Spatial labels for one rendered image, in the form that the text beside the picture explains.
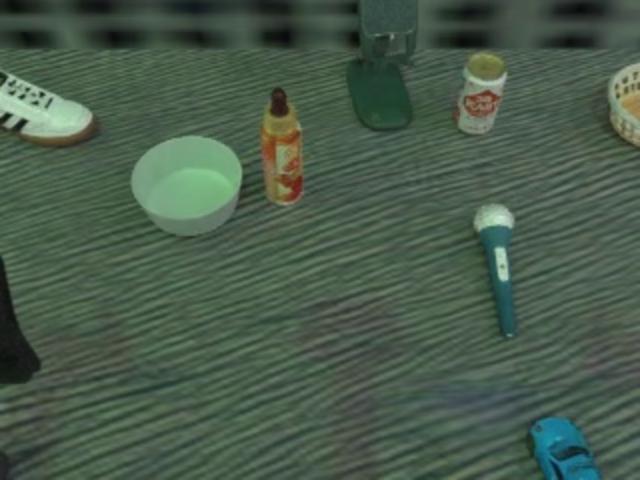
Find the white basket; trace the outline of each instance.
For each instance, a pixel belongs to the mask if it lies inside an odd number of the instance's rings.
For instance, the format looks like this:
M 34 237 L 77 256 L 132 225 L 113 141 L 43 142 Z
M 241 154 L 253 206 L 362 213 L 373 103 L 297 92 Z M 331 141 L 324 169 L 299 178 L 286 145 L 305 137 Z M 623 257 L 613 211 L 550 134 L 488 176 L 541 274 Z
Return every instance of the white basket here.
M 640 63 L 619 70 L 609 80 L 608 89 L 611 125 L 622 138 L 640 147 L 640 118 L 622 106 L 622 100 L 629 95 L 640 96 Z

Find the can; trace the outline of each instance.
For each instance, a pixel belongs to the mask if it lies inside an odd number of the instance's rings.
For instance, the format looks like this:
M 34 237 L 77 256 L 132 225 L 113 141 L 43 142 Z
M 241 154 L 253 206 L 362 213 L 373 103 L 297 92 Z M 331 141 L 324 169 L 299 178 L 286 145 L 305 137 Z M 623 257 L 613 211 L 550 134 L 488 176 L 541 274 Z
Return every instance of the can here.
M 265 192 L 276 205 L 292 205 L 302 197 L 302 127 L 295 106 L 281 88 L 272 92 L 260 135 Z
M 464 86 L 454 113 L 460 130 L 482 135 L 493 128 L 502 102 L 507 67 L 495 53 L 472 55 L 463 70 Z

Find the microphone handle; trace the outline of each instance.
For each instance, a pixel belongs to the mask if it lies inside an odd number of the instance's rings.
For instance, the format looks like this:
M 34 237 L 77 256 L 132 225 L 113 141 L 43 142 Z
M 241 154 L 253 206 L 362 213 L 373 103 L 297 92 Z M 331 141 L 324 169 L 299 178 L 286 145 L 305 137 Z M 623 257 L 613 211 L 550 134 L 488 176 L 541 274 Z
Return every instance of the microphone handle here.
M 511 283 L 511 264 L 505 246 L 487 245 L 489 276 L 493 288 L 500 331 L 505 337 L 514 337 L 517 331 L 515 309 L 513 307 L 513 288 Z

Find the black stripe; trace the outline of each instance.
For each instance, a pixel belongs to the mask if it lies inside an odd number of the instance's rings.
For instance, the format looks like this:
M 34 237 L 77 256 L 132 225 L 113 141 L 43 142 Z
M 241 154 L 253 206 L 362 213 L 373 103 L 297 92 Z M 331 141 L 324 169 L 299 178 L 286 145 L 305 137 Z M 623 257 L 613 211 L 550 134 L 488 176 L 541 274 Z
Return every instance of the black stripe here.
M 24 126 L 29 123 L 28 120 L 25 120 L 24 118 L 21 118 L 20 120 L 18 120 L 18 123 L 16 123 L 13 127 L 11 127 L 11 131 L 12 132 L 19 132 L 20 130 L 22 130 L 24 128 Z

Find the red logo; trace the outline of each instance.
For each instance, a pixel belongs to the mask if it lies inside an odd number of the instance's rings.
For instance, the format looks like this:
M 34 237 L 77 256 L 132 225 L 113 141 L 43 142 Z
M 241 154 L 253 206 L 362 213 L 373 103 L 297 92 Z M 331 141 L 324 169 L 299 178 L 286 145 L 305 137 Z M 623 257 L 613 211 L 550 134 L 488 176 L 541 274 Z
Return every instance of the red logo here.
M 488 117 L 498 109 L 501 98 L 495 93 L 485 90 L 475 95 L 465 96 L 462 102 L 464 109 L 472 117 Z

